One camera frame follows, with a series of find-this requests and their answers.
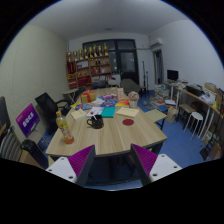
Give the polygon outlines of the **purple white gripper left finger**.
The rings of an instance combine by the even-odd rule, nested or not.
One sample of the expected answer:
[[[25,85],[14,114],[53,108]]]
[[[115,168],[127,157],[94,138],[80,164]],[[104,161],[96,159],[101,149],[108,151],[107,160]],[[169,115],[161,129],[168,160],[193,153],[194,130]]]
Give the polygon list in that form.
[[[95,146],[88,146],[70,157],[60,157],[46,171],[84,186],[95,158]]]

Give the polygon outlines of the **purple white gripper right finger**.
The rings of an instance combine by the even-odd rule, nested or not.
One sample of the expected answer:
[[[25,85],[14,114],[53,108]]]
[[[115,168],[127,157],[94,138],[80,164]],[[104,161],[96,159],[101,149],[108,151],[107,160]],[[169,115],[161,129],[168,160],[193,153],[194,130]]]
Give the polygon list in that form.
[[[181,170],[181,167],[166,154],[155,153],[132,144],[130,149],[143,186]]]

